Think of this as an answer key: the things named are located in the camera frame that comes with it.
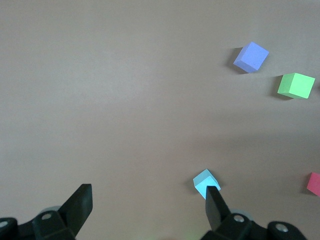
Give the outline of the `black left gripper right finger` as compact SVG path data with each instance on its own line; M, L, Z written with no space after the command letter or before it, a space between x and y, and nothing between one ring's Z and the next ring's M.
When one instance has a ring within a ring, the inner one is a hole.
M231 213L215 186L206 189L205 213L210 224L203 240L247 240L252 222L243 214Z

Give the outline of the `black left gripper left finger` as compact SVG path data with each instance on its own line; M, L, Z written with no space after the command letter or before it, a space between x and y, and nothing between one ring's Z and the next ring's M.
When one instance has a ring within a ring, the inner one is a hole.
M75 240L93 209L91 184L82 184L58 209L40 213L32 220L37 240Z

